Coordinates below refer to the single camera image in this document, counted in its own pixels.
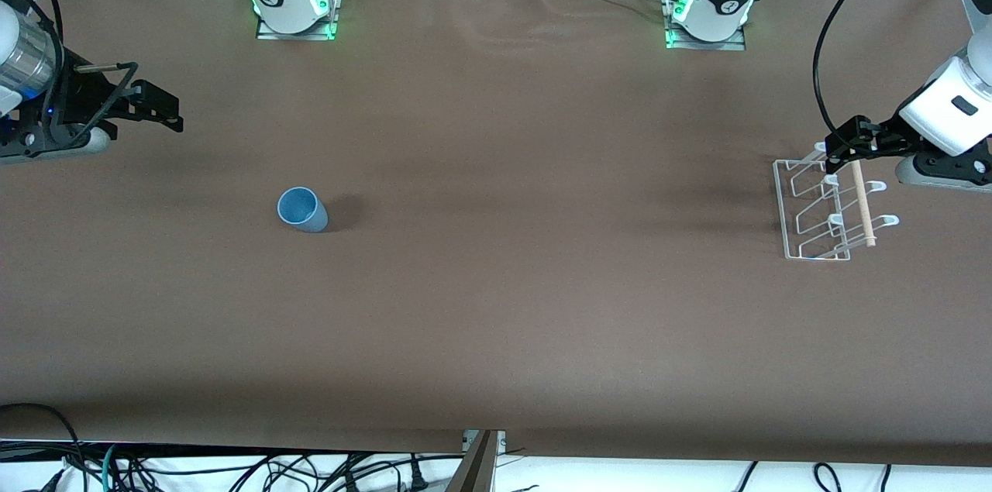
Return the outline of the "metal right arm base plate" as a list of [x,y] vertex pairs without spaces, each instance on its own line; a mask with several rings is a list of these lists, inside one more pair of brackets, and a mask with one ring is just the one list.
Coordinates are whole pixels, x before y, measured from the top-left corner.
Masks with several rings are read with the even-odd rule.
[[332,41],[336,39],[338,19],[343,0],[302,0],[305,4],[295,7],[298,15],[312,19],[311,25],[296,33],[281,33],[266,23],[260,15],[258,5],[253,11],[258,16],[256,37],[259,40],[304,40]]

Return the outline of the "brown table cover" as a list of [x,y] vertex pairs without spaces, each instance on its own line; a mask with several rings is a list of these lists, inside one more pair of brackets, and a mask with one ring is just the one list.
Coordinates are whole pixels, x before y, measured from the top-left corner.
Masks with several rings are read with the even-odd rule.
[[[992,196],[899,184],[784,259],[773,161],[825,135],[835,0],[669,50],[653,0],[60,0],[185,129],[0,167],[0,404],[87,440],[992,465]],[[277,200],[311,188],[329,226]]]

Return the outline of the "brown support beam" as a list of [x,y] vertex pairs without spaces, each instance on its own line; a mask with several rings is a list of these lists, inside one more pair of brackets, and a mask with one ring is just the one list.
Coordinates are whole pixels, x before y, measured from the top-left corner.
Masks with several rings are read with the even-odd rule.
[[504,431],[465,431],[467,451],[444,492],[493,492],[496,461],[505,453]]

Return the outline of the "wooden rack dowel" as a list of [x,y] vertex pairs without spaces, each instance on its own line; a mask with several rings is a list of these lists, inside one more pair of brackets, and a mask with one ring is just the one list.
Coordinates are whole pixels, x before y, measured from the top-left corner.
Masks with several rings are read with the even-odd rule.
[[877,245],[877,238],[874,232],[861,161],[853,161],[849,164],[849,168],[854,183],[855,203],[858,208],[861,228],[863,230],[863,242],[866,247],[875,247]]

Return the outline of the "blue plastic cup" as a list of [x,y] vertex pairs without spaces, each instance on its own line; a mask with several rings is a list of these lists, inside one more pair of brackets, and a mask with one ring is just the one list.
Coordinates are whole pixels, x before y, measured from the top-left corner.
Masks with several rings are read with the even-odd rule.
[[277,216],[284,224],[305,233],[320,233],[329,226],[325,204],[311,188],[288,188],[277,200]]

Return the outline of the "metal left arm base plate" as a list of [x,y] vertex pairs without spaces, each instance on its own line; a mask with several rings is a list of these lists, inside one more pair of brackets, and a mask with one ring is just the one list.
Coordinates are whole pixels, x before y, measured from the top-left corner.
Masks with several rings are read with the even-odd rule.
[[669,50],[742,51],[745,19],[744,12],[722,15],[710,0],[663,0]]

